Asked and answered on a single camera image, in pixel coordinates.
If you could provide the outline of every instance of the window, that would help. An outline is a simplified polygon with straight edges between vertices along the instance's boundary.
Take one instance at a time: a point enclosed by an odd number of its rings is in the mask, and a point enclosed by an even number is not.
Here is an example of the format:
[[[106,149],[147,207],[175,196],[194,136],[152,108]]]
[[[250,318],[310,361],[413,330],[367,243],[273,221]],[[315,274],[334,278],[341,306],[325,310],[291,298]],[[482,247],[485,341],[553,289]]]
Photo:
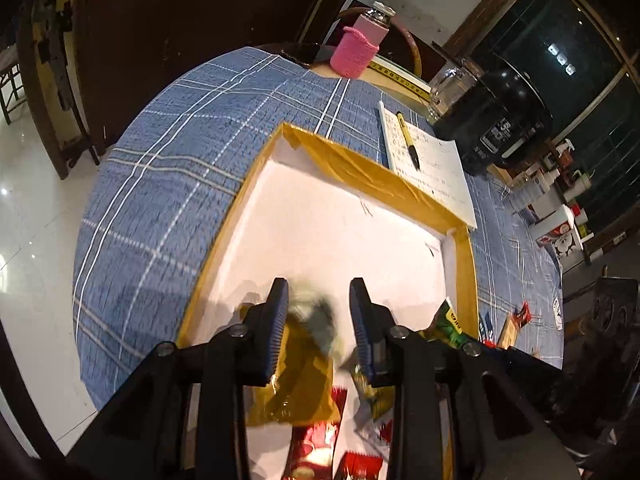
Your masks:
[[[593,173],[577,200],[597,232],[640,200],[640,94],[631,79],[624,76],[568,137],[574,166]]]
[[[564,130],[622,67],[615,53],[571,0],[517,0],[473,51],[490,68],[491,51],[529,75]]]

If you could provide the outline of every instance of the yellow pen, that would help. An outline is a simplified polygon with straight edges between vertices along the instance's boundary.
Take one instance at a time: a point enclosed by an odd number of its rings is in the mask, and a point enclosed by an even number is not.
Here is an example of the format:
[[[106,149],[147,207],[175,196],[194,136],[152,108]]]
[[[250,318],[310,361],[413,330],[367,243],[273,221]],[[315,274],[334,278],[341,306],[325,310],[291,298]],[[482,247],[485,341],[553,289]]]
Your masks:
[[[411,157],[411,162],[414,164],[416,170],[420,170],[420,161],[418,160],[418,152],[415,151],[414,141],[409,135],[409,129],[406,127],[406,123],[404,122],[404,117],[402,114],[398,112],[396,114],[398,117],[398,122],[400,123],[400,129],[402,130],[402,134],[404,135],[404,142],[406,142],[406,146],[409,149],[409,156]]]

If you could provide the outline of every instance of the tiled floor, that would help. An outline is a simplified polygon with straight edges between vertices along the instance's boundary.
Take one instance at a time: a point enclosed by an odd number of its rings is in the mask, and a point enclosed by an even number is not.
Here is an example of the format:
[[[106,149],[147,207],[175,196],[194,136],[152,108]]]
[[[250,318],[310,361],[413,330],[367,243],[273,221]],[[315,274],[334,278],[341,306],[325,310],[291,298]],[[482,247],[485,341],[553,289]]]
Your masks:
[[[49,433],[67,452],[95,407],[79,378],[72,266],[97,175],[85,152],[61,181],[27,106],[0,116],[0,318]],[[6,418],[6,403],[0,396]]]

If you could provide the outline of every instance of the black appliance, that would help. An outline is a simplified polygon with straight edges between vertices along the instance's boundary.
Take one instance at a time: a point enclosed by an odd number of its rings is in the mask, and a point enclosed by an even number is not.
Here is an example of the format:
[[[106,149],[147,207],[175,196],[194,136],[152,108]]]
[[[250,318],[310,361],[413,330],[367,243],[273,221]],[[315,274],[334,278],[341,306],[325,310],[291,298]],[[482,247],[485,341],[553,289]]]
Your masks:
[[[439,139],[455,140],[463,169],[489,164],[513,168],[551,132],[552,117],[529,79],[494,55],[490,70],[433,125]]]

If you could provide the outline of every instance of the bottle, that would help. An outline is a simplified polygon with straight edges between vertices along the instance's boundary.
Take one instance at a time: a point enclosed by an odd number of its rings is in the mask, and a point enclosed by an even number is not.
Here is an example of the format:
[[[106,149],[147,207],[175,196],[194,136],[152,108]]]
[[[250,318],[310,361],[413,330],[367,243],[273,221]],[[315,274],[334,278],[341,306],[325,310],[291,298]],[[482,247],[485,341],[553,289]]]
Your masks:
[[[378,53],[395,13],[375,2],[373,8],[358,17],[353,27],[344,27],[342,39],[329,60],[334,72],[342,77],[359,78]]]
[[[574,171],[574,178],[576,179],[574,185],[564,192],[564,199],[567,202],[574,200],[578,195],[584,193],[591,187],[591,179],[587,173]]]
[[[395,15],[396,12],[391,7],[381,2],[374,2],[373,7],[358,16],[353,28],[364,34],[369,43],[380,46],[389,32],[391,18]]]
[[[533,201],[548,193],[551,190],[551,185],[559,175],[560,170],[558,168],[549,171],[549,173],[542,173],[541,170],[537,170],[532,179],[513,190],[507,195],[506,199],[516,213],[522,211]]]
[[[558,159],[560,160],[560,165],[563,168],[568,168],[571,163],[574,161],[574,158],[571,156],[571,152],[575,150],[574,144],[569,139],[565,139],[564,142],[558,144],[556,146],[556,151],[558,152]],[[543,158],[542,162],[546,166],[546,168],[551,171],[556,167],[556,162],[551,157],[551,153],[547,153]]]

